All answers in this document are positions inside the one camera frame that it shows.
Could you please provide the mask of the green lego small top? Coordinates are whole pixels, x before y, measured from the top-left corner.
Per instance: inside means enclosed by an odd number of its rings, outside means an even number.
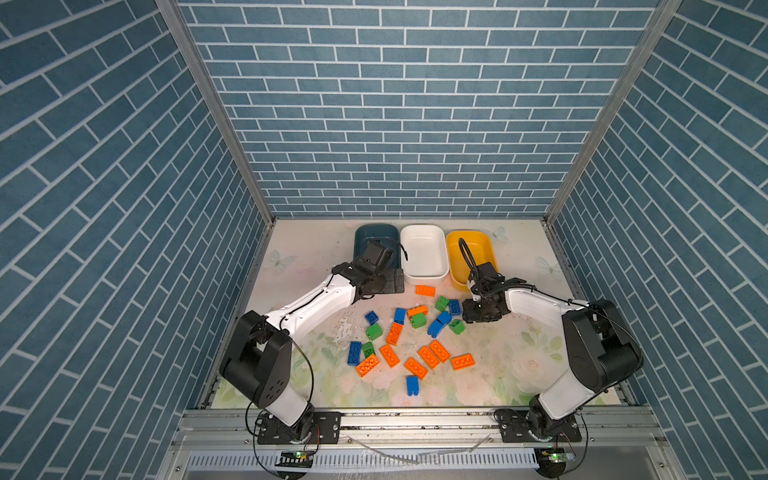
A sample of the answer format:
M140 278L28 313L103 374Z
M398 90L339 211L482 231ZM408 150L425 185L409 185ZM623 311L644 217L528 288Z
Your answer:
M448 298L444 296L439 296L436 301L435 308L437 309L438 312L442 313L448 307L449 302L450 300Z

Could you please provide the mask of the orange lego brick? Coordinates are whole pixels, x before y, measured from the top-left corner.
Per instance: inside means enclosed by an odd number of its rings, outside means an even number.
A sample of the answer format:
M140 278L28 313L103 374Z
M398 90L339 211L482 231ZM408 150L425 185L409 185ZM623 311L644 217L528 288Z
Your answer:
M434 297L436 294L436 288L428 285L417 285L415 292L417 295Z

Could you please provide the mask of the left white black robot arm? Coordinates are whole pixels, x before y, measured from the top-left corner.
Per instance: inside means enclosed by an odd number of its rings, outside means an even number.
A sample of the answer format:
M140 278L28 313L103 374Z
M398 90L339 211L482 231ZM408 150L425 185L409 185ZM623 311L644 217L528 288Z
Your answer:
M265 315L253 310L236 322L219 374L257 408L304 439L313 425L314 406L289 385L297 340L355 302L388 291L394 257L407 259L399 243L373 239L352 261L334 266L317 287Z

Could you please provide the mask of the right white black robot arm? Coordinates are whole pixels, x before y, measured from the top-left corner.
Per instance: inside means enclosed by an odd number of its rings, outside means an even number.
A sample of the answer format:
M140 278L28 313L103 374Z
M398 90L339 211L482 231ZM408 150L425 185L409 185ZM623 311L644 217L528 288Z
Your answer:
M642 349L610 301L581 303L539 290L520 278L506 279L489 262L469 267L472 297L462 302L467 323L494 322L511 313L561 327L568 367L529 402L516 423L527 436L549 441L574 425L577 410L642 368Z

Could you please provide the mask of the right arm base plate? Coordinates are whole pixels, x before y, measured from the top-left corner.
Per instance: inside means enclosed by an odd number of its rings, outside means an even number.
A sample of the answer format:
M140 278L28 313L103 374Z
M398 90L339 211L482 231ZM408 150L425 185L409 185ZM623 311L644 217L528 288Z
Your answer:
M504 443L547 443L555 440L580 442L582 434L574 415L559 420L546 413L530 409L501 408L493 412Z

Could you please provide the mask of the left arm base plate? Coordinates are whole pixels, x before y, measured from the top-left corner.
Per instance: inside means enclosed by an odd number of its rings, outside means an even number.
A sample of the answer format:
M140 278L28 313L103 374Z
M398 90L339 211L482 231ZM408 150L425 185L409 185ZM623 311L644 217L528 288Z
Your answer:
M259 445L337 444L342 415L338 411L305 413L295 425L286 425L273 414L264 411L256 420Z

